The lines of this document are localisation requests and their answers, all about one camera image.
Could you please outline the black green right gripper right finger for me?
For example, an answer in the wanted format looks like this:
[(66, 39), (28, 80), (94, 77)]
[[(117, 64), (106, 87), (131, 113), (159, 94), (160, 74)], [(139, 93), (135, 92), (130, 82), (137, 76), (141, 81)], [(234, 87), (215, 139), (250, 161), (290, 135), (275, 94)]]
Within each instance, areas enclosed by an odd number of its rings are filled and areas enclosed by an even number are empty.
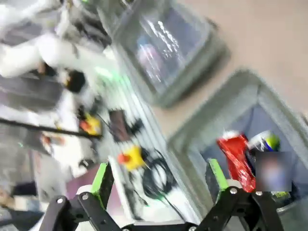
[(192, 204), (203, 219), (199, 231), (282, 231), (276, 205), (267, 192), (246, 192), (225, 177), (216, 159), (192, 160)]

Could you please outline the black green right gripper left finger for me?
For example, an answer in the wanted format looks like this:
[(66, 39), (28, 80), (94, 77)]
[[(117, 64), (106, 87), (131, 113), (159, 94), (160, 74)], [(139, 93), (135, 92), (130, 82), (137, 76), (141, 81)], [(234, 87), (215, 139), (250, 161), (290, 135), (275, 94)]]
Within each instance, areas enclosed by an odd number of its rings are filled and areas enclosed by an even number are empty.
[(44, 216), (44, 230), (75, 231), (85, 221), (96, 231), (121, 230), (106, 211), (113, 184), (110, 163), (102, 163), (90, 192), (82, 192), (70, 200), (63, 195), (51, 200)]

